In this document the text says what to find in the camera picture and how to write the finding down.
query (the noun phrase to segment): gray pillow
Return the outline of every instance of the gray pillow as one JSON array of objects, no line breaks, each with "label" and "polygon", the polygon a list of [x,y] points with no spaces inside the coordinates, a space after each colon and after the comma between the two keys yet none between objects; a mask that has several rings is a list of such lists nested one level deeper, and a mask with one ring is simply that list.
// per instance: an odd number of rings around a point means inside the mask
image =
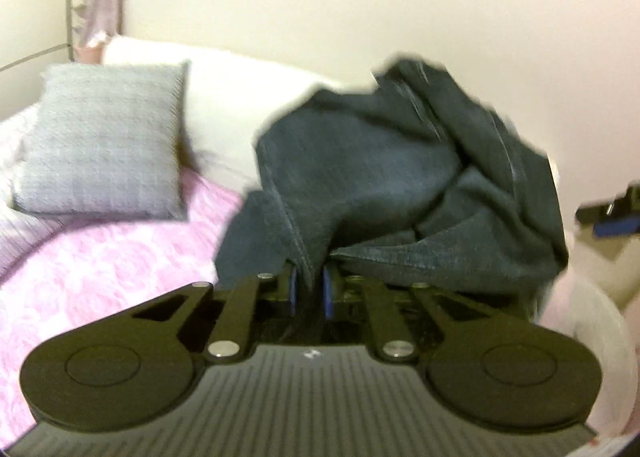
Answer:
[{"label": "gray pillow", "polygon": [[185,75],[185,64],[50,67],[14,208],[185,219],[177,157]]}]

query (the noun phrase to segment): dark blue jeans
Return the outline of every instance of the dark blue jeans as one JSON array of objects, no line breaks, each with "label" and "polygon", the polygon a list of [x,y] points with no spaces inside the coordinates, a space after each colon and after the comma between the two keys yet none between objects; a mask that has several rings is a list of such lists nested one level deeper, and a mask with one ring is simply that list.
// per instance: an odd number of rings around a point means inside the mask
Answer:
[{"label": "dark blue jeans", "polygon": [[312,286],[328,257],[462,292],[535,294],[552,281],[568,254],[548,160],[442,69],[402,58],[378,85],[320,90],[258,140],[262,190],[229,225],[221,287],[285,259]]}]

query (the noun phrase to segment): white pillow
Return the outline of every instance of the white pillow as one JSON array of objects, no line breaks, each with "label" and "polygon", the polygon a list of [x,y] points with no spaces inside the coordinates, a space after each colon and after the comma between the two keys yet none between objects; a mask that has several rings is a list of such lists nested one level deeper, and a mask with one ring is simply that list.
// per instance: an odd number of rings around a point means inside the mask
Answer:
[{"label": "white pillow", "polygon": [[188,161],[204,178],[237,192],[259,186],[254,140],[319,85],[345,85],[318,74],[227,51],[116,37],[103,63],[190,60],[184,121]]},{"label": "white pillow", "polygon": [[0,122],[0,206],[14,201],[12,180],[22,161],[22,140],[38,119],[38,104]]}]

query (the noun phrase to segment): blue part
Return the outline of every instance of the blue part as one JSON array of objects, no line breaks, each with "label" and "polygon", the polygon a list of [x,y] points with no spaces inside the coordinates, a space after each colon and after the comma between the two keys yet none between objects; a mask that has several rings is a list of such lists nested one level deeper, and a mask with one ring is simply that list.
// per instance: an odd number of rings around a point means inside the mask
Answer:
[{"label": "blue part", "polygon": [[291,277],[289,278],[289,297],[291,301],[291,315],[295,315],[296,313],[296,300],[297,294],[296,291],[298,289],[298,270],[294,267],[293,271],[291,271]]},{"label": "blue part", "polygon": [[324,280],[324,317],[330,320],[334,317],[334,302],[331,296],[331,277],[326,268],[322,270],[322,279]]},{"label": "blue part", "polygon": [[640,231],[640,215],[599,222],[593,225],[593,236],[596,238],[622,237],[634,235]]}]

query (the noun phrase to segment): jeans seam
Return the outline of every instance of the jeans seam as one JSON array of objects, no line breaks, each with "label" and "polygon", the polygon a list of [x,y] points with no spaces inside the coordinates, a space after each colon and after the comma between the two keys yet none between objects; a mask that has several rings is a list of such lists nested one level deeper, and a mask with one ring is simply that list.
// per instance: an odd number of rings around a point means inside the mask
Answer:
[{"label": "jeans seam", "polygon": [[404,88],[404,93],[402,93],[403,91],[400,90],[398,88],[398,92],[400,92],[400,94],[405,97],[407,100],[409,100],[409,102],[412,104],[412,106],[414,107],[415,113],[418,115],[418,117],[420,118],[420,121],[423,124],[429,124],[429,126],[431,127],[431,129],[433,130],[433,132],[435,132],[436,137],[438,138],[438,140],[440,142],[442,142],[442,136],[440,135],[440,132],[438,132],[438,128],[436,127],[436,125],[431,122],[431,119],[428,119],[427,117],[423,116],[420,113],[420,109],[418,108],[418,105],[416,103],[416,98],[415,98],[415,94],[414,92],[411,90],[411,88],[407,87],[406,85],[403,85],[402,88]]},{"label": "jeans seam", "polygon": [[381,264],[384,264],[384,265],[391,265],[393,267],[401,267],[401,268],[405,267],[405,268],[408,268],[408,269],[421,269],[421,270],[424,270],[424,269],[437,270],[436,267],[430,267],[428,265],[417,265],[415,263],[407,262],[406,260],[402,260],[402,262],[393,262],[391,260],[380,260],[380,259],[376,259],[374,257],[368,257],[368,256],[360,257],[360,256],[356,256],[356,255],[347,255],[347,254],[344,254],[344,253],[339,253],[338,256],[343,258],[343,259],[363,260],[365,262],[381,263]]},{"label": "jeans seam", "polygon": [[[266,147],[264,146],[264,144],[260,145],[260,149],[262,150],[262,153],[268,157],[269,153],[267,152]],[[289,213],[289,211],[287,210],[287,206],[284,203],[284,200],[282,199],[282,195],[280,194],[280,191],[278,190],[278,187],[274,181],[273,178],[273,173],[271,172],[271,168],[270,168],[270,163],[265,162],[263,163],[264,169],[267,172],[268,175],[268,182],[269,182],[269,186],[271,187],[271,189],[274,192],[274,195],[276,197],[276,201],[278,202],[278,206],[280,207],[280,209],[282,210],[282,214],[284,215],[285,218],[285,223],[287,225],[287,229],[291,232],[292,236],[293,236],[293,240],[296,244],[296,247],[298,248],[298,251],[300,252],[300,255],[302,255],[302,259],[303,259],[303,263],[305,264],[305,269],[306,272],[308,274],[309,277],[312,277],[312,271],[311,271],[311,260],[309,259],[308,253],[306,252],[306,248],[305,248],[305,243],[302,239],[302,237],[300,237],[300,234],[298,232],[298,229],[295,225],[295,221],[293,220],[293,217],[291,216],[291,214]]]},{"label": "jeans seam", "polygon": [[516,201],[518,201],[518,195],[517,195],[517,191],[516,191],[516,170],[515,170],[515,167],[513,166],[513,162],[511,161],[511,156],[509,156],[509,151],[507,150],[507,145],[505,145],[504,140],[502,139],[502,136],[500,135],[500,131],[498,130],[498,127],[495,124],[494,114],[492,114],[489,111],[487,111],[487,114],[489,115],[489,119],[491,119],[491,124],[494,126],[494,130],[495,130],[496,135],[498,136],[498,139],[500,139],[500,143],[502,145],[502,149],[504,150],[504,154],[507,156],[507,162],[509,163],[509,168],[511,169],[511,191],[513,192],[513,198]]},{"label": "jeans seam", "polygon": [[[431,85],[431,82],[429,81],[428,77],[427,77],[427,73],[424,71],[424,65],[422,62],[416,61],[415,65],[418,66],[418,71],[420,71],[420,75],[422,76],[422,78],[424,79],[424,82],[427,85]],[[438,136],[438,139],[442,141],[442,137],[440,137],[440,133],[438,132],[438,126],[437,123],[431,123],[431,125],[433,126],[433,129],[436,132],[436,135]]]}]

